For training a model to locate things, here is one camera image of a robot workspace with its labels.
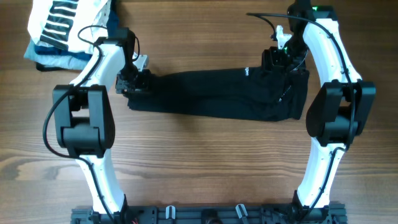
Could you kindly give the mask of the black t-shirt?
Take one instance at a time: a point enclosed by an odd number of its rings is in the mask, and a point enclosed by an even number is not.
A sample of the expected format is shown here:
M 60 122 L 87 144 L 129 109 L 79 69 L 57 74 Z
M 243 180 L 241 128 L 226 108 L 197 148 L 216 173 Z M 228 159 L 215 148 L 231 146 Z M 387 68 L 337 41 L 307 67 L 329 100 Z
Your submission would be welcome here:
M 128 94 L 131 110 L 255 121 L 300 119 L 309 72 L 260 67 L 205 70 L 149 77 L 148 93 Z

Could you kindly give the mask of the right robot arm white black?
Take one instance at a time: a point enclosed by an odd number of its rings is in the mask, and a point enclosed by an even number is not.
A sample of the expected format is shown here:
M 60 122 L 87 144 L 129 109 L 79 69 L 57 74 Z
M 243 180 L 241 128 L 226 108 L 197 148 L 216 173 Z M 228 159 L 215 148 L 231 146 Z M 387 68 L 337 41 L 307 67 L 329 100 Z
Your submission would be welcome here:
M 342 43 L 338 18 L 331 6 L 295 1 L 284 18 L 291 34 L 276 28 L 276 47 L 266 50 L 262 67 L 283 73 L 301 72 L 311 52 L 321 88 L 309 107 L 306 129 L 311 152 L 302 183 L 294 195 L 292 214 L 298 221 L 325 218 L 330 188 L 343 154 L 364 129 L 376 87 L 363 81 Z

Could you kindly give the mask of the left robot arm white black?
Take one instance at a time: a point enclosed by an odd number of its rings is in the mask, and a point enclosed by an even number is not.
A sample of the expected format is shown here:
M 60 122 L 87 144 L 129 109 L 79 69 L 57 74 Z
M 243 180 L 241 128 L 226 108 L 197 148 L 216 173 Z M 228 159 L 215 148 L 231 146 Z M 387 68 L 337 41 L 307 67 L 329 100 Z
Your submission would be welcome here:
M 79 76 L 53 89 L 53 105 L 43 126 L 43 140 L 58 157 L 82 169 L 93 199 L 86 221 L 126 223 L 128 205 L 111 159 L 116 127 L 108 91 L 147 92 L 148 58 L 128 28 L 91 41 L 94 54 Z

